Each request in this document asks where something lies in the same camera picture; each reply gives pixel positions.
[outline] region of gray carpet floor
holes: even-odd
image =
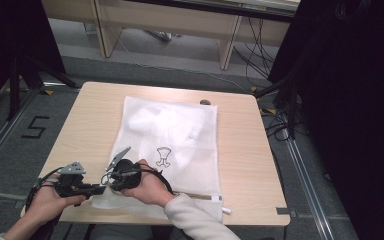
[[[68,75],[78,82],[88,80],[113,83],[125,83],[148,86],[199,89],[220,92],[236,92],[247,94],[251,84],[245,77],[234,75],[196,74],[184,71],[162,71],[141,68],[126,63],[101,62],[96,60],[64,57]],[[55,81],[46,74],[45,81]],[[0,193],[25,197],[46,158],[51,151],[58,133],[77,97],[76,92],[65,86],[54,87],[52,95],[38,94],[27,107],[21,120],[0,152]],[[258,101],[262,108],[271,108],[274,95],[263,97]],[[8,92],[0,96],[0,127],[4,124],[9,106]],[[40,138],[29,139],[23,136],[37,135],[37,129],[28,129],[29,124],[37,116],[47,119],[36,120],[35,125],[44,127]],[[266,127],[273,121],[272,117],[263,117]],[[306,133],[305,125],[299,126],[297,144],[305,161],[310,178],[315,186],[319,200],[331,224],[335,239],[357,239],[352,225],[336,194],[334,187],[323,177],[324,166],[311,140],[311,133]],[[320,239],[306,196],[302,189],[291,156],[285,142],[269,138],[270,145],[279,163],[285,198],[291,211],[291,223],[286,229],[277,227],[237,227],[232,230],[241,239]],[[23,201],[15,198],[0,199],[0,232],[7,230],[18,219]],[[74,224],[68,239],[81,239],[86,225]],[[61,239],[68,229],[68,223],[58,225],[53,239]]]

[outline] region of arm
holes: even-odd
[[[85,199],[85,196],[61,198],[53,186],[42,187],[34,197],[26,214],[2,237],[6,240],[29,239],[40,226],[57,217],[64,208],[79,204]]]
[[[230,229],[198,208],[193,200],[181,194],[177,197],[167,191],[164,184],[150,173],[142,173],[138,187],[124,189],[122,193],[146,204],[164,208],[164,213],[176,227],[194,239],[239,239]]]

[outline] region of white cloth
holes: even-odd
[[[146,159],[151,167],[163,171],[174,191],[212,196],[213,200],[195,201],[221,221],[216,131],[216,106],[126,97],[120,131],[109,162],[130,146],[124,158],[133,162]],[[167,218],[159,207],[146,206],[109,189],[102,196],[95,196],[92,206],[123,208],[135,214]]]

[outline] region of hand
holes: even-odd
[[[58,178],[58,175],[53,174],[50,178]],[[37,221],[45,224],[58,216],[64,208],[80,204],[85,200],[86,197],[83,195],[62,198],[58,196],[52,183],[45,182],[33,198],[26,215],[35,215]]]
[[[148,165],[145,159],[140,160],[139,163]],[[142,169],[150,169],[144,165],[140,165],[140,167]],[[156,204],[160,207],[165,207],[165,205],[174,198],[160,179],[152,173],[147,172],[142,172],[142,179],[139,186],[133,189],[123,189],[121,193],[126,197],[134,197],[145,204]]]

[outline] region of person's left hand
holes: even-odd
[[[58,175],[53,174],[50,178],[58,178]],[[26,215],[34,216],[36,221],[45,224],[58,216],[64,208],[85,200],[86,197],[83,195],[62,198],[58,196],[52,183],[45,182],[33,198]]]

